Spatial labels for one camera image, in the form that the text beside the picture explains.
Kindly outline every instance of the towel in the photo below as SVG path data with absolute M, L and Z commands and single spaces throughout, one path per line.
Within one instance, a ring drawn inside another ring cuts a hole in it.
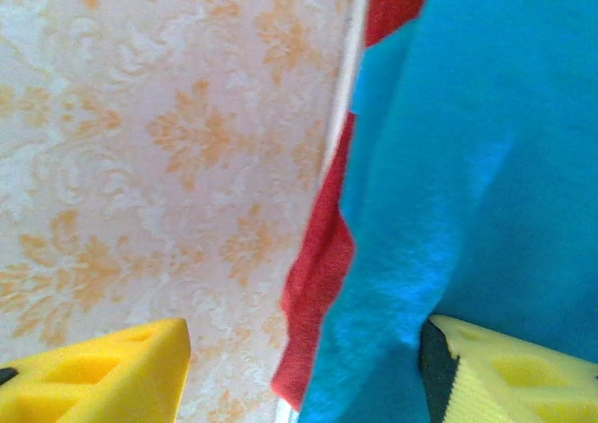
M 423 0 L 370 0 L 365 44 L 377 43 L 415 17 Z M 313 370 L 324 315 L 340 291 L 353 244 L 338 202 L 353 132 L 348 115 L 335 158 L 318 194 L 301 251 L 282 293 L 289 342 L 272 379 L 272 389 L 294 409 L 301 408 Z
M 355 258 L 301 423 L 429 422 L 433 312 L 598 362 L 593 5 L 426 0 L 366 52 L 354 109 L 374 135 L 354 135 L 341 205 Z

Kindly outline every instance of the damask wallpaper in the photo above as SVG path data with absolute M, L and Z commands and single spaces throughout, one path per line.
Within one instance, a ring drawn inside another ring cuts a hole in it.
M 185 317 L 180 422 L 267 422 L 350 0 L 0 0 L 0 356 Z

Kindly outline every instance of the orange floral pattern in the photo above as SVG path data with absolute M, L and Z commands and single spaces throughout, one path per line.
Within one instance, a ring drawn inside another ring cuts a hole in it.
M 3 362 L 184 317 L 178 423 L 272 421 L 350 0 L 0 2 Z

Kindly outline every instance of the blue towel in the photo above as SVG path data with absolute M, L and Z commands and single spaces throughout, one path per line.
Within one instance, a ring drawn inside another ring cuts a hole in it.
M 428 422 L 433 312 L 598 362 L 596 49 L 595 0 L 427 0 L 366 53 L 301 423 Z

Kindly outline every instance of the red fabric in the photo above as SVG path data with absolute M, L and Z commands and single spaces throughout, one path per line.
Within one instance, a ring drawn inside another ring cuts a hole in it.
M 374 45 L 416 17 L 423 0 L 370 0 L 365 44 Z M 342 287 L 353 256 L 349 229 L 338 201 L 355 119 L 349 114 L 335 158 L 316 199 L 299 256 L 282 292 L 289 343 L 272 380 L 272 389 L 299 410 L 311 377 L 320 327 Z

